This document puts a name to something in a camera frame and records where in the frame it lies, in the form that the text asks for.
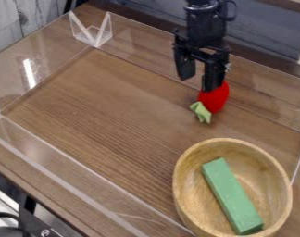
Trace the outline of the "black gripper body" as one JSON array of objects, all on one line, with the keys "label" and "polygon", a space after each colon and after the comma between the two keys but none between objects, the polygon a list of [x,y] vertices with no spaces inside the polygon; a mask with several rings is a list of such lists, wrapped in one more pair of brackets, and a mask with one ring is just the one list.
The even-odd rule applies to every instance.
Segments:
[{"label": "black gripper body", "polygon": [[205,62],[209,59],[222,60],[225,62],[226,70],[230,68],[229,63],[229,53],[230,49],[224,47],[213,47],[208,46],[208,49],[212,50],[212,53],[204,51],[201,48],[194,47],[189,43],[189,39],[185,37],[185,35],[181,33],[179,30],[174,31],[175,41],[173,43],[173,48],[175,50],[181,50],[185,52],[194,61],[200,61],[205,64]]}]

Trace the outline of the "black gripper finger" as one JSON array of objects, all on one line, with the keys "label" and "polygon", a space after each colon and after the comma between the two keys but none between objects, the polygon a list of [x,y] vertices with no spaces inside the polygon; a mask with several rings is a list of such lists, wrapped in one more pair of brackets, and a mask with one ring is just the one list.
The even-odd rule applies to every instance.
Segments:
[{"label": "black gripper finger", "polygon": [[224,83],[226,66],[222,60],[209,59],[205,62],[205,74],[202,76],[202,91],[214,91]]},{"label": "black gripper finger", "polygon": [[174,51],[175,58],[175,70],[178,78],[185,81],[192,78],[196,74],[196,61],[194,59],[181,50]]}]

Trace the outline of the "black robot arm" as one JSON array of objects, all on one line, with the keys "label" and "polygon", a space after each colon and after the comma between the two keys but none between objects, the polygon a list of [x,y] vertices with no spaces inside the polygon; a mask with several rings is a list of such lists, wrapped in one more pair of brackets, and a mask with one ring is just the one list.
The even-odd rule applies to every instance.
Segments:
[{"label": "black robot arm", "polygon": [[186,29],[174,30],[175,70],[185,81],[196,75],[196,62],[202,62],[202,91],[209,93],[222,86],[230,69],[226,23],[236,20],[238,5],[234,0],[186,1]]}]

